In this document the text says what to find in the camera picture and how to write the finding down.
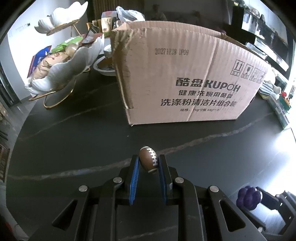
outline blue package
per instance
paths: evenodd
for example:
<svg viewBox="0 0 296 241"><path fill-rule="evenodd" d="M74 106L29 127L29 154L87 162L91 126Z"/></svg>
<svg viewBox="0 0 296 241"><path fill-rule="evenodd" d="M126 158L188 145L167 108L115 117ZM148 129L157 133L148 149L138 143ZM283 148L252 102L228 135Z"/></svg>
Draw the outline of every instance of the blue package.
<svg viewBox="0 0 296 241"><path fill-rule="evenodd" d="M51 48L52 48L51 45L47 46L44 49L41 49L40 51L38 51L38 53L32 57L27 78L30 77L30 75L36 69L36 66L40 63L40 61L50 52Z"/></svg>

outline brown curtain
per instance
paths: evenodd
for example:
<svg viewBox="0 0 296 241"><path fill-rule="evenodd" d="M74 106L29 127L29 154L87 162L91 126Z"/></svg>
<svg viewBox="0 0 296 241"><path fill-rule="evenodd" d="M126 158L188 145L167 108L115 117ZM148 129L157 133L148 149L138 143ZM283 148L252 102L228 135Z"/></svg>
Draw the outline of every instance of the brown curtain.
<svg viewBox="0 0 296 241"><path fill-rule="evenodd" d="M95 19L101 19L102 12L115 11L117 6L144 14L144 0L93 0L93 6Z"/></svg>

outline green snack bag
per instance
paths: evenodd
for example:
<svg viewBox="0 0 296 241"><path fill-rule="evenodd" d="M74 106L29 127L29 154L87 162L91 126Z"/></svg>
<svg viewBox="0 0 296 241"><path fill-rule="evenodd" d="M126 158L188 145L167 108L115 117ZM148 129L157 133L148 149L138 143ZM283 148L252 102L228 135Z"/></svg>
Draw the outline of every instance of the green snack bag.
<svg viewBox="0 0 296 241"><path fill-rule="evenodd" d="M62 50L65 50L65 48L72 43L77 43L79 41L81 41L83 39L82 36L77 36L77 37L73 37L73 38L69 38L67 39L65 42L57 45L55 48L51 49L50 53L55 53L55 52L59 52Z"/></svg>

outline triangular cutout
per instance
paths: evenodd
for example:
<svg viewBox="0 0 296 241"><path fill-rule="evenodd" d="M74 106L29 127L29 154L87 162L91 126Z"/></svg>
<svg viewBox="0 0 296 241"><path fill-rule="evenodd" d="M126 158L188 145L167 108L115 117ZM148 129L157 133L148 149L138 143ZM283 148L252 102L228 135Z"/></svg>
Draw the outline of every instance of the triangular cutout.
<svg viewBox="0 0 296 241"><path fill-rule="evenodd" d="M77 202L77 200L72 200L72 202L70 202L68 206L55 218L52 225L66 231L70 226Z"/></svg>
<svg viewBox="0 0 296 241"><path fill-rule="evenodd" d="M221 200L219 204L222 209L229 232L242 229L246 226L243 220L241 220L241 218L231 209L231 207L224 200Z"/></svg>

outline brown football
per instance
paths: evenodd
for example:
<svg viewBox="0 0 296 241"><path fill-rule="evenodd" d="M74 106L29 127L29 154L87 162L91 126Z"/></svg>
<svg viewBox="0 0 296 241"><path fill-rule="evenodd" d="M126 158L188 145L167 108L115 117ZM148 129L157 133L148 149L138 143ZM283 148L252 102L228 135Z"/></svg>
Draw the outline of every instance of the brown football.
<svg viewBox="0 0 296 241"><path fill-rule="evenodd" d="M155 151L149 146L140 149L140 163L142 167L149 173L155 173L158 168L158 160Z"/></svg>

